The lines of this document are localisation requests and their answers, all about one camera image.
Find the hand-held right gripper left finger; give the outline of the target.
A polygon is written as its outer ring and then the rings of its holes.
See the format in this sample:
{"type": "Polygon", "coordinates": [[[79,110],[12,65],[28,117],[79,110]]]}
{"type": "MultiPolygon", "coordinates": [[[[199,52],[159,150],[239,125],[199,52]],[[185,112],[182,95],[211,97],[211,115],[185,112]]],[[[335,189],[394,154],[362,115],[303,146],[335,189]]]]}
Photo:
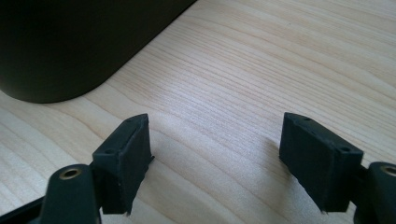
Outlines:
{"type": "Polygon", "coordinates": [[[120,126],[92,154],[104,214],[132,212],[133,201],[154,156],[150,151],[149,116],[137,115],[120,126]]]}

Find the dark divided tray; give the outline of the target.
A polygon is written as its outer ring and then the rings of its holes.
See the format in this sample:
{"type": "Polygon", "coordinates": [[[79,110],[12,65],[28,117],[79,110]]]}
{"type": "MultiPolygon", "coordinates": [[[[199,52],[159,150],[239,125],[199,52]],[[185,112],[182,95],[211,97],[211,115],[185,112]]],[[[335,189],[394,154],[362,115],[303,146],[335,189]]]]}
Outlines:
{"type": "Polygon", "coordinates": [[[55,103],[100,86],[196,0],[0,0],[0,91],[55,103]]]}

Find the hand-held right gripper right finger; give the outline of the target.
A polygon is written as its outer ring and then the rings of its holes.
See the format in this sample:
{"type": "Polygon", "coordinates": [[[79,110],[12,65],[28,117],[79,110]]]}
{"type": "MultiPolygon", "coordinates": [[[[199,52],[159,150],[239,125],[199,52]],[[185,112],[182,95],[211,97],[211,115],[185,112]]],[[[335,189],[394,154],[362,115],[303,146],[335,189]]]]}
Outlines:
{"type": "Polygon", "coordinates": [[[347,210],[362,157],[362,150],[313,119],[284,114],[279,158],[319,210],[347,210]]]}

